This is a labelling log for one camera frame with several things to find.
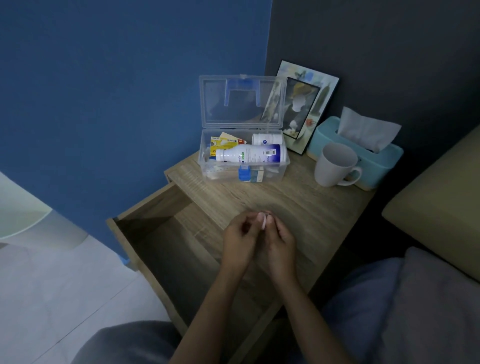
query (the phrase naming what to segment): white mug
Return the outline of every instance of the white mug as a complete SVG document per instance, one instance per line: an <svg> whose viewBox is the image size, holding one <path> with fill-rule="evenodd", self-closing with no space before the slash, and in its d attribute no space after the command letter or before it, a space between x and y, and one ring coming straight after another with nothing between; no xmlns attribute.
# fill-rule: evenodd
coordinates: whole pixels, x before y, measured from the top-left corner
<svg viewBox="0 0 480 364"><path fill-rule="evenodd" d="M358 181L362 169L357 167L357 153L352 148L340 143L329 143L324 146L315 166L315 180L323 187L350 186ZM353 181L344 178L356 170L358 177Z"/></svg>

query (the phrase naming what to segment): beige headboard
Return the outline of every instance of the beige headboard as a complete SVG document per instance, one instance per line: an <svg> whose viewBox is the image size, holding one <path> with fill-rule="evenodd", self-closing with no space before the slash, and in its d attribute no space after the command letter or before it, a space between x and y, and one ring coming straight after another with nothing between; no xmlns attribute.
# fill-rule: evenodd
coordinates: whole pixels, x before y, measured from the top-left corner
<svg viewBox="0 0 480 364"><path fill-rule="evenodd" d="M480 281L480 126L395 196L382 215Z"/></svg>

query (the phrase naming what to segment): plastic box lid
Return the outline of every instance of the plastic box lid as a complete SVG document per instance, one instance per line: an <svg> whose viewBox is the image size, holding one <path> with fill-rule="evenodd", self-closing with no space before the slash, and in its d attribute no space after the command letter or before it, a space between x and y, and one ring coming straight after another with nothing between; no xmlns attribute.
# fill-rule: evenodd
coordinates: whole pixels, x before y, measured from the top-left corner
<svg viewBox="0 0 480 364"><path fill-rule="evenodd" d="M286 84L275 76L200 76L202 126L281 129Z"/></svg>

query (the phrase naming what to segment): wooden tabletop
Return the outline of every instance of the wooden tabletop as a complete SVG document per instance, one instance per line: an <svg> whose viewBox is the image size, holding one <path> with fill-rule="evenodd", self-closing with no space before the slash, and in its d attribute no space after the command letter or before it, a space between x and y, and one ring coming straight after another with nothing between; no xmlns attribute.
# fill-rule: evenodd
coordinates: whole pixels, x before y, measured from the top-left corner
<svg viewBox="0 0 480 364"><path fill-rule="evenodd" d="M271 210L297 239L299 280L310 290L367 206L374 192L356 186L321 187L313 179L315 162L290 153L291 163L279 183L206 183L198 153L165 171L220 228L244 210ZM255 262L268 271L266 251Z"/></svg>

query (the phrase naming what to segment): picture frame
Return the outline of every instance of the picture frame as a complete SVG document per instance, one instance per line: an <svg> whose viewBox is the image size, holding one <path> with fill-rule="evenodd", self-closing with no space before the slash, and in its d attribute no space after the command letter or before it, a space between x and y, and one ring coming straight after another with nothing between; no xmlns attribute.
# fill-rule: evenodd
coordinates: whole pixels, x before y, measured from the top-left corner
<svg viewBox="0 0 480 364"><path fill-rule="evenodd" d="M303 154L339 78L285 60L281 61L276 75L287 78L282 111L286 146L295 153ZM315 89L318 91L312 98Z"/></svg>

